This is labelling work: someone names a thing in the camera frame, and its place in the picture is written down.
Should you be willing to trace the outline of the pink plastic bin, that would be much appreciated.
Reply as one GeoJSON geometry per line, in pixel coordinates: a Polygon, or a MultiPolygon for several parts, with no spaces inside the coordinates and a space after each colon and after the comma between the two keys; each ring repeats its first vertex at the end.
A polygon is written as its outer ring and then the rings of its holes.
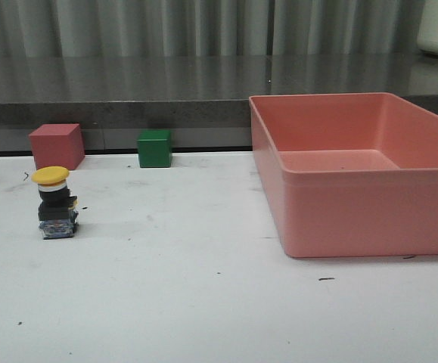
{"type": "Polygon", "coordinates": [[[438,115],[390,93],[250,98],[285,253],[438,254],[438,115]]]}

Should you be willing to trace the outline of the green cube block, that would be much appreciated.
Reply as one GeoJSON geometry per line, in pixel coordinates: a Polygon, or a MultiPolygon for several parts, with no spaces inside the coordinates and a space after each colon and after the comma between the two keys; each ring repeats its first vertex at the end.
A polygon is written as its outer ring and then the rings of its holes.
{"type": "Polygon", "coordinates": [[[169,168],[172,164],[172,134],[167,129],[143,130],[137,140],[141,168],[169,168]]]}

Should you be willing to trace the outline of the pink cube block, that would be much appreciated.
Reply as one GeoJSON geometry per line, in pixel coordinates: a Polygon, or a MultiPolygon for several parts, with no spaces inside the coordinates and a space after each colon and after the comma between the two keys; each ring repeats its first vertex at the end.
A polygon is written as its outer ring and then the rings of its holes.
{"type": "Polygon", "coordinates": [[[85,158],[78,123],[44,124],[31,132],[29,139],[37,169],[63,166],[75,170],[85,158]]]}

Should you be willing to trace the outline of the grey counter shelf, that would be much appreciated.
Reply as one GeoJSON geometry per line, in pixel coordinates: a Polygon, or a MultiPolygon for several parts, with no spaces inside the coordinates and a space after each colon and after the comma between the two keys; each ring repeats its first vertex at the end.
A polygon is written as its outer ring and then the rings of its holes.
{"type": "Polygon", "coordinates": [[[0,154],[31,131],[78,123],[94,154],[134,150],[168,129],[187,150],[249,150],[252,95],[389,92],[438,114],[438,57],[314,54],[0,58],[0,154]]]}

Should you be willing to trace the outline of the yellow push button switch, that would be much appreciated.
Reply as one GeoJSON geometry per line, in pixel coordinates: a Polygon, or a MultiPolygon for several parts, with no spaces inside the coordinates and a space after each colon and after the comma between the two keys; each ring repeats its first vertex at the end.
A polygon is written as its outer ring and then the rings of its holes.
{"type": "Polygon", "coordinates": [[[63,166],[36,170],[31,179],[38,185],[42,202],[38,208],[39,230],[44,240],[73,237],[78,227],[77,196],[70,193],[63,166]]]}

